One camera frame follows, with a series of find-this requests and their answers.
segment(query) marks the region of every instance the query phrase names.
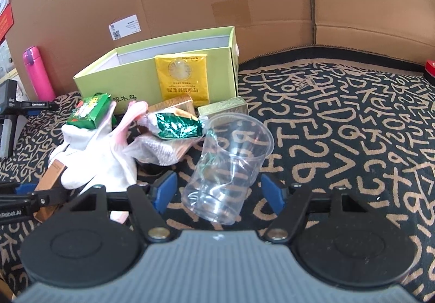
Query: green box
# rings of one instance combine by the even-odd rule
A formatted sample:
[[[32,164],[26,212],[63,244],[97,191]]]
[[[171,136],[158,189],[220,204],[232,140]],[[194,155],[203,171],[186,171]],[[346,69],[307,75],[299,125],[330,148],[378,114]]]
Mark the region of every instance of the green box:
[[[69,116],[67,124],[77,126],[80,129],[94,130],[106,115],[109,106],[109,94],[83,98]]]
[[[163,101],[154,56],[190,52],[207,55],[210,103],[238,96],[238,50],[234,27],[161,36],[113,49],[74,76],[82,97],[108,93],[116,114],[131,100],[154,105]]]

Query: light green shoebox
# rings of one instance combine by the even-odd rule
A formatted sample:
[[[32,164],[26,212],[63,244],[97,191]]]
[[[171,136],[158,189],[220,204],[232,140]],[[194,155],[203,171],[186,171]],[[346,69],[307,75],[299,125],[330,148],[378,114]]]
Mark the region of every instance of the light green shoebox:
[[[74,76],[83,98],[108,93],[117,101],[115,114],[131,100],[154,105],[163,101],[154,56],[191,52],[207,54],[210,103],[238,95],[238,48],[234,27],[210,28],[161,36],[109,51]]]

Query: black circular disc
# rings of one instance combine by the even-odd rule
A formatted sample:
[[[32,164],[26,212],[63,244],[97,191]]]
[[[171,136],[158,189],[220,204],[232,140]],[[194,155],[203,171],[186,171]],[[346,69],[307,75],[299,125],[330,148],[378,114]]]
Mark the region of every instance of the black circular disc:
[[[21,246],[21,260],[32,281],[85,288],[126,272],[140,251],[128,227],[92,212],[71,212],[31,233]]]
[[[346,213],[306,229],[296,250],[317,278],[356,289],[400,282],[415,256],[404,233],[367,213]]]

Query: patterned fabric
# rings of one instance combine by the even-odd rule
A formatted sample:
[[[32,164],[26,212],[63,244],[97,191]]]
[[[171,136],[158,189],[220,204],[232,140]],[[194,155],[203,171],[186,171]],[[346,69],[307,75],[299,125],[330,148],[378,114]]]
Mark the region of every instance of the patterned fabric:
[[[261,171],[317,192],[345,186],[361,194],[410,235],[417,256],[405,288],[427,301],[435,292],[435,88],[421,76],[407,74],[351,61],[304,59],[241,70],[239,92],[250,115],[275,137],[275,150]],[[60,126],[77,100],[77,94],[63,96],[59,115],[30,120],[17,156],[1,165],[3,180],[35,182],[41,177],[47,156],[62,141]],[[130,138],[137,134],[132,127]],[[230,227],[198,218],[180,203],[201,145],[172,167],[179,175],[179,190],[164,215],[168,225],[263,233],[275,214],[257,181]],[[139,180],[150,177],[139,172]],[[307,225],[319,220],[310,218]],[[19,246],[34,227],[32,222],[20,223],[0,231],[1,272],[15,293],[28,284]]]

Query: cardboard wall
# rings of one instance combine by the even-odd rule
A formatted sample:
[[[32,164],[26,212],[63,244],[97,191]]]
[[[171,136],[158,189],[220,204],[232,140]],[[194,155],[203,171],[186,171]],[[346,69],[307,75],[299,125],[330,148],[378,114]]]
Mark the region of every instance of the cardboard wall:
[[[11,0],[14,26],[6,39],[29,97],[22,63],[40,48],[57,94],[76,90],[73,75],[112,48],[214,26],[236,26],[240,61],[312,43],[310,0]],[[141,32],[113,41],[108,26],[136,14]]]
[[[425,63],[435,56],[435,0],[314,0],[316,43]]]

